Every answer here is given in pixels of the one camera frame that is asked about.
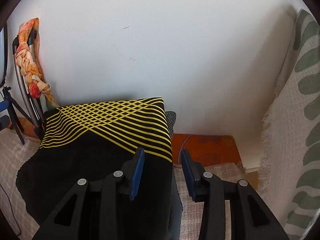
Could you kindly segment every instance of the blue gripper pad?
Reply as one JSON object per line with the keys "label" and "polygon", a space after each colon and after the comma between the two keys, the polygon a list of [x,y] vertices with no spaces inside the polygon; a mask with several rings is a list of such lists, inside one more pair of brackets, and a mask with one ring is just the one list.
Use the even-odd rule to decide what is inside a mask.
{"label": "blue gripper pad", "polygon": [[192,174],[189,162],[187,160],[187,157],[186,157],[186,154],[184,153],[184,151],[181,152],[181,165],[182,165],[184,178],[186,180],[189,196],[194,201],[195,198],[196,198],[195,178],[194,178],[194,176]]}
{"label": "blue gripper pad", "polygon": [[144,149],[141,149],[140,156],[137,161],[137,165],[131,179],[131,190],[129,193],[130,201],[134,200],[135,196],[138,194],[143,165],[144,165]]}
{"label": "blue gripper pad", "polygon": [[8,109],[8,107],[9,107],[9,101],[5,100],[0,102],[0,112]]}

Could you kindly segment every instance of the wall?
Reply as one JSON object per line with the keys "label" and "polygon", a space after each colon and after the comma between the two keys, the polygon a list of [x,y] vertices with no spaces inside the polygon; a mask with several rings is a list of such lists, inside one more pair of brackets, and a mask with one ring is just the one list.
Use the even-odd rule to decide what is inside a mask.
{"label": "wall", "polygon": [[161,96],[177,113],[176,133],[233,135],[253,168],[300,8],[301,0],[22,0],[8,32],[12,41],[21,23],[40,18],[40,60],[60,105]]}

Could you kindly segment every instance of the black cloth with yellow lines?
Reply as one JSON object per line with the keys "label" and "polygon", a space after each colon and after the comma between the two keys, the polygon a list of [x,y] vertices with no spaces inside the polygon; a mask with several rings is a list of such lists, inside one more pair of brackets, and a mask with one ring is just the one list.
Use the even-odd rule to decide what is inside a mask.
{"label": "black cloth with yellow lines", "polygon": [[38,151],[18,171],[28,213],[41,224],[78,179],[103,179],[145,149],[138,195],[121,205],[128,238],[167,235],[172,149],[162,98],[65,106],[46,112]]}

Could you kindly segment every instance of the yellow lattice pattern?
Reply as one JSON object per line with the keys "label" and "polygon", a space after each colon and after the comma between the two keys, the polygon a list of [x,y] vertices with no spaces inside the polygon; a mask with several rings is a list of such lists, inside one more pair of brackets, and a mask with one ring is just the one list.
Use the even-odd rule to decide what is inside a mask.
{"label": "yellow lattice pattern", "polygon": [[129,152],[143,146],[146,153],[171,162],[171,141],[159,103],[163,104],[162,98],[59,107],[59,112],[47,119],[39,148],[68,144],[90,130]]}

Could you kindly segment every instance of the round metal pin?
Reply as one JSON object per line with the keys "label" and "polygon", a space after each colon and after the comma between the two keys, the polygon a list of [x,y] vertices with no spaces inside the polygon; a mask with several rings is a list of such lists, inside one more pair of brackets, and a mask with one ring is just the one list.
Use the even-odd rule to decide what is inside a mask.
{"label": "round metal pin", "polygon": [[114,173],[113,173],[113,176],[115,176],[115,177],[121,177],[123,175],[123,172],[122,171],[115,171]]}
{"label": "round metal pin", "polygon": [[206,171],[203,173],[203,176],[205,176],[206,178],[212,178],[213,174],[210,171]]}
{"label": "round metal pin", "polygon": [[82,186],[82,185],[84,185],[84,184],[86,184],[87,183],[87,180],[86,179],[79,179],[78,180],[78,185],[80,185],[80,186]]}
{"label": "round metal pin", "polygon": [[241,179],[241,180],[239,181],[239,184],[240,184],[242,187],[246,187],[246,186],[248,185],[248,182],[247,182],[246,180],[244,180],[244,179]]}

